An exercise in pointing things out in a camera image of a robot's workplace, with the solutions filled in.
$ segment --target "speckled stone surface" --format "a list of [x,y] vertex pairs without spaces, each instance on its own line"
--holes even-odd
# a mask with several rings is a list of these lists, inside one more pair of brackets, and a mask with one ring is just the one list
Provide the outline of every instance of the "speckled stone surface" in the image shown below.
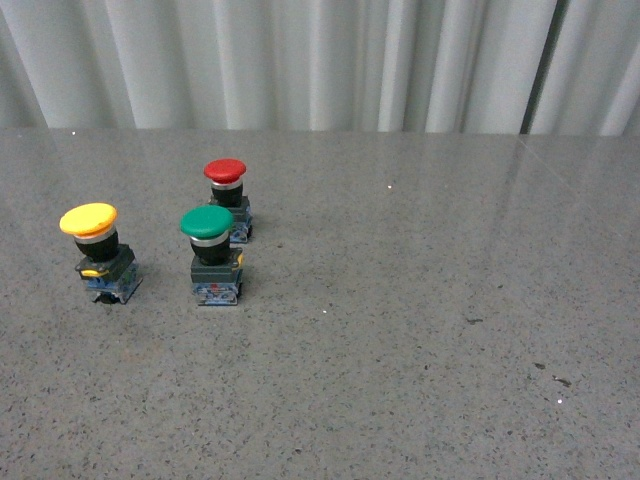
[[[638,478],[638,152],[1,131],[0,476]],[[244,295],[197,307],[179,221],[226,156],[255,215]],[[58,230],[94,201],[145,276],[125,306],[91,303]]]

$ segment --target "yellow button cap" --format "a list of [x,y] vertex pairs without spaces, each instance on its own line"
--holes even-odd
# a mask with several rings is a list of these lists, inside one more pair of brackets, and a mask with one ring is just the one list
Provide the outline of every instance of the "yellow button cap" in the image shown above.
[[79,237],[107,231],[118,217],[115,207],[107,203],[87,203],[69,210],[60,219],[60,230]]

